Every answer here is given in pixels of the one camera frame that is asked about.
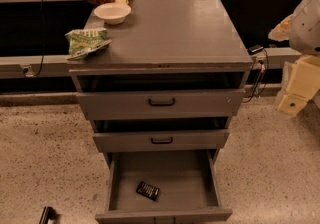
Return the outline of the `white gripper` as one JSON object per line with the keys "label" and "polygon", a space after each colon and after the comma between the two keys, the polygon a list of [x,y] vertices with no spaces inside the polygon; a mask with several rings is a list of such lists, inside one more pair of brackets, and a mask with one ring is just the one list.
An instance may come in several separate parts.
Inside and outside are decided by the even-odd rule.
{"label": "white gripper", "polygon": [[305,55],[292,65],[292,72],[285,94],[281,97],[277,111],[296,116],[320,90],[320,58]]}

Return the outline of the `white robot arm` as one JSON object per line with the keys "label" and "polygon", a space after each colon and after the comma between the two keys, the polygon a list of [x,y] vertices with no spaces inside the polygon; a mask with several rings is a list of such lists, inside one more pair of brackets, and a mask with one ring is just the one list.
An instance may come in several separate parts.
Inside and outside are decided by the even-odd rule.
{"label": "white robot arm", "polygon": [[302,0],[268,38],[288,40],[290,48],[301,54],[294,63],[285,63],[277,95],[277,111],[294,117],[320,90],[320,0]]}

